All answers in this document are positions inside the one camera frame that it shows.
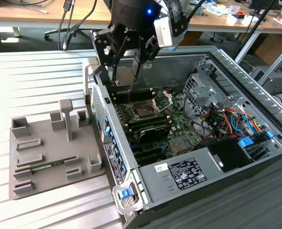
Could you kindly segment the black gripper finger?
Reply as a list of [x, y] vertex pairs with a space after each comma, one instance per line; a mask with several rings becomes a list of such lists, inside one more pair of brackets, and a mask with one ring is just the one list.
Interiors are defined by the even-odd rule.
[[91, 41], [99, 63], [109, 71], [111, 82], [115, 82], [118, 63], [127, 50], [129, 37], [112, 37], [110, 29], [94, 29], [91, 30]]
[[152, 61], [160, 50], [156, 37], [153, 35], [148, 40], [144, 37], [139, 37], [139, 47], [135, 50], [134, 60], [131, 66], [131, 71], [136, 81], [141, 65], [145, 64], [148, 60]]

